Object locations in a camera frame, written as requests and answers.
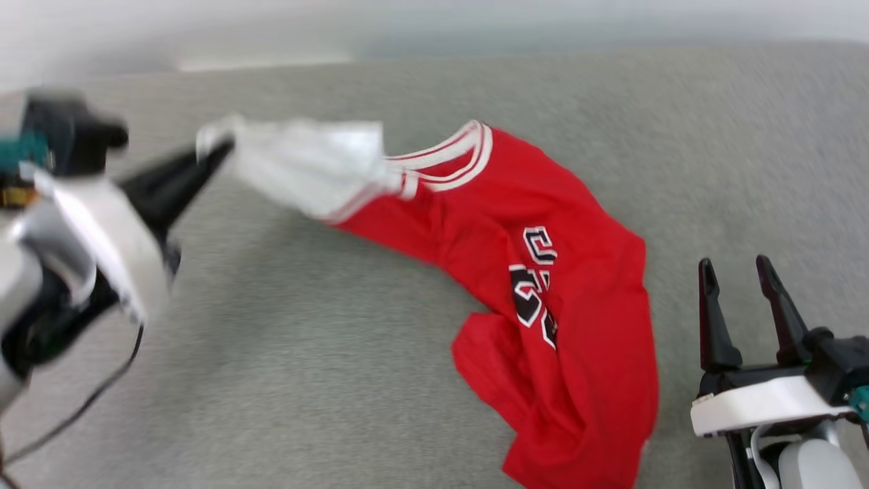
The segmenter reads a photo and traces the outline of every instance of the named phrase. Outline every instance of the white wall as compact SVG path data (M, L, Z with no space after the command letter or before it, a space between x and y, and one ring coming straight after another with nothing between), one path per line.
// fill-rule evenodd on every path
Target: white wall
M159 70L600 48L869 41L867 0L0 0L0 89Z

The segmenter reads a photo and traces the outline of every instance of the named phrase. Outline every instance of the gray couch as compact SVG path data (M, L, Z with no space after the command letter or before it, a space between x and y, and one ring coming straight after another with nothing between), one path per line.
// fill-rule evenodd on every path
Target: gray couch
M115 173L191 143L200 124L229 111L382 120L391 153L428 147L470 118L539 145L647 241L661 396L641 488L730 487L725 442L696 439L688 416L700 379L700 258L713 258L748 363L776 350L759 252L807 323L869 330L863 46L293 67L83 89L129 122ZM17 127L20 108L20 96L0 102L3 127ZM450 357L461 322L481 306L444 274L229 178L176 235L184 259L171 311L146 331L118 386L14 466L25 488L517 486L500 470L514 435ZM83 400L135 333L110 315L40 371L3 419L7 450ZM843 433L869 485L859 432Z

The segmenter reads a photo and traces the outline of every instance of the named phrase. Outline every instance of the white sleeve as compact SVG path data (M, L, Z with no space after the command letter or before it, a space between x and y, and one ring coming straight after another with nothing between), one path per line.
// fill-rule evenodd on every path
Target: white sleeve
M235 150L224 164L237 178L278 204L340 222L373 198L401 192L401 171L386 164L382 133L377 122L257 123L230 116L203 126L196 149L233 137Z

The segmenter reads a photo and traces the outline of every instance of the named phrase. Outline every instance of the jersey number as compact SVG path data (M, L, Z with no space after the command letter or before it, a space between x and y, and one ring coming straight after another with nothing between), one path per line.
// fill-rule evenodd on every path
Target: jersey number
M525 228L525 246L531 259L539 265L552 265L558 252L543 226ZM529 269L525 265L510 265L510 282L513 284L513 301L519 321L530 328L541 322L543 339L555 348L558 325L549 310L543 305L540 294L549 289L549 270Z

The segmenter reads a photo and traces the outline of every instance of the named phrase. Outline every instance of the black cable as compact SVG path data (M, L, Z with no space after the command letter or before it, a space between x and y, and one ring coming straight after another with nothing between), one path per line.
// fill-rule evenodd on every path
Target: black cable
M109 387L111 387L115 382L123 377L123 374L127 373L130 366L133 365L133 360L136 359L136 355L139 352L139 345L142 344L142 335L145 332L145 325L139 325L139 334L136 336L136 344L133 346L133 352L129 355L129 360L120 368L118 368L115 373L111 374L107 379L105 379L94 391L90 394L87 400L84 401L82 407L78 408L78 411L74 412L71 416L61 421L57 426L54 427L51 431L45 433L41 438L36 441L26 445L21 450L18 450L15 453L12 453L9 457L3 461L3 468L9 467L17 461L31 455L33 452L39 450L45 444L54 439L57 435L64 432L67 428L69 428L73 423L78 421L96 402L97 399L102 396Z

